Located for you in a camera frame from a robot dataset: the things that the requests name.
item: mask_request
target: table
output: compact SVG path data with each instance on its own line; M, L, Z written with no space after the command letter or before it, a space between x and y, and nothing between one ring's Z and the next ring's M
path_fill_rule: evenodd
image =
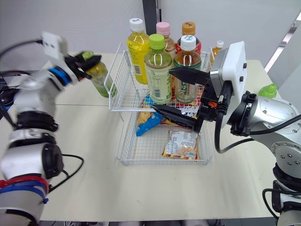
M103 54L103 59L112 56ZM246 89L257 93L271 80L259 61L248 60L247 64ZM121 130L119 114L109 111L108 99L101 97L89 81L66 88L57 100L55 119L64 125L56 133L62 152L82 156L85 164L73 178L49 194L41 220L270 217L261 192L272 187L276 159L260 143L248 142L225 154L214 152L206 166L125 167L115 159ZM212 136L214 126L214 122L209 125ZM2 119L0 156L10 132L9 124ZM230 134L229 126L222 129L222 147L240 139ZM64 163L70 173L79 164L67 157ZM59 175L52 183L63 178Z

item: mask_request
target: green cap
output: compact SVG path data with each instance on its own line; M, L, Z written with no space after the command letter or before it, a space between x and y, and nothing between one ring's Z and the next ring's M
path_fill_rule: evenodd
M152 48L152 49L165 48L164 36L162 34L150 35L150 48Z
M277 85L272 83L268 86L262 87L258 95L262 97L276 97L277 94Z
M84 60L86 61L90 57L94 56L94 53L92 51L86 51L86 52L83 52L81 55L84 58Z

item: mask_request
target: chip bag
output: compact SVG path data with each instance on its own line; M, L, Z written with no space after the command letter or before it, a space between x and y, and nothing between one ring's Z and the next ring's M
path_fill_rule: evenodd
M196 149L197 133L170 130L169 136L170 139L163 150L163 156L189 160L198 159L198 152Z

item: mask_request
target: white bottle cap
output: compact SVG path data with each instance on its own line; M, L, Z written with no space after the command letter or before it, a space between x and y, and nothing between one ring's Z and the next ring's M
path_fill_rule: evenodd
M144 30L143 20L139 18L130 19L130 28L131 31L141 32Z
M222 48L223 45L224 45L224 42L223 42L223 41L217 41L217 43L216 43L216 47L217 47L217 48Z
M196 48L197 39L193 35L184 35L181 37L181 49L192 51Z

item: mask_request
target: blue ring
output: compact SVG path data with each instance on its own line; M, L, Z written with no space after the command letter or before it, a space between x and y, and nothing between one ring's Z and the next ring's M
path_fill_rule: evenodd
M41 196L43 203L46 204L48 202L48 199L45 198L44 193L35 188L35 187L27 187L27 186L6 186L0 189L0 194L6 193L6 192L12 192L12 191L29 191L29 192L34 192Z
M45 185L43 183L41 183L39 181L35 181L35 180L18 182L15 184L7 185L6 187L10 187L10 186L39 186L44 189L45 193L47 192Z
M56 75L60 76L62 78L62 80L65 82L65 85L67 85L69 83L68 79L67 79L67 74L64 71L59 71L56 68L50 68L48 69L50 72L55 73Z

